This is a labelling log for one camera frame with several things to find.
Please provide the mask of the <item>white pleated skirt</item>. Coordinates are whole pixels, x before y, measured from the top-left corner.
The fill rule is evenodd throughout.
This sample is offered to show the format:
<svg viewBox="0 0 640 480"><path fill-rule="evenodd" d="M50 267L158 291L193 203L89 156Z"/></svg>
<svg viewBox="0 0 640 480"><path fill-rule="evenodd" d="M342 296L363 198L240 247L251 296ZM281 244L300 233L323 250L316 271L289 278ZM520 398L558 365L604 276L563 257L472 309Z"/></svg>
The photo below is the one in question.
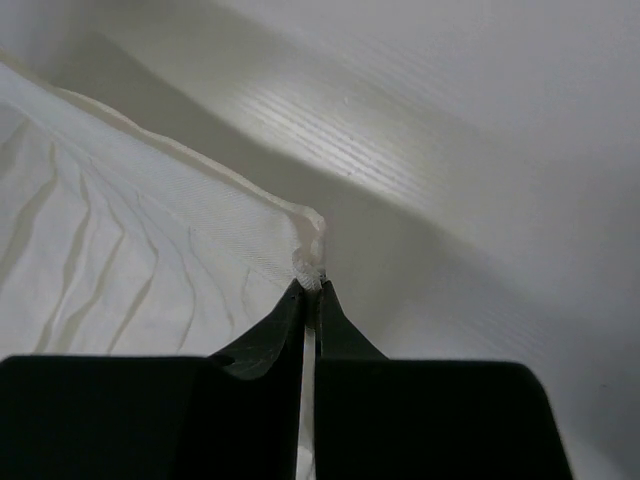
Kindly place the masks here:
<svg viewBox="0 0 640 480"><path fill-rule="evenodd" d="M1 363L208 356L292 283L325 224L225 166L1 58ZM304 333L296 475L315 475Z"/></svg>

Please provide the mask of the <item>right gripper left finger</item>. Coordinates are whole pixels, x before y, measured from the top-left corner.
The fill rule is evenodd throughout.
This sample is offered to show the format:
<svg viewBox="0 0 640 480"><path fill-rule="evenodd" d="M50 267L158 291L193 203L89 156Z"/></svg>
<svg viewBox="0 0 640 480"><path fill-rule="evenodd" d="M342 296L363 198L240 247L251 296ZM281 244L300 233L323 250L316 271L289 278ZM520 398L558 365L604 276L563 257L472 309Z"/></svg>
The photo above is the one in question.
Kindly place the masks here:
<svg viewBox="0 0 640 480"><path fill-rule="evenodd" d="M306 295L208 356L1 363L5 479L292 479Z"/></svg>

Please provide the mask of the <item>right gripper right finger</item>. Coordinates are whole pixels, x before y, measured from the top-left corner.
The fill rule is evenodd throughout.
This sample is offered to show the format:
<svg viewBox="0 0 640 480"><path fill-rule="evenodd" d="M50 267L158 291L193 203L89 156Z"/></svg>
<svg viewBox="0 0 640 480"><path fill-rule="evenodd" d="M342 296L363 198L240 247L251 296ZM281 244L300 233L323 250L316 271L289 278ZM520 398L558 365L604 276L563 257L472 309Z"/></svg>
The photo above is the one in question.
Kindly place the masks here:
<svg viewBox="0 0 640 480"><path fill-rule="evenodd" d="M568 479L546 392L524 365L393 360L346 317L331 283L315 321L320 479Z"/></svg>

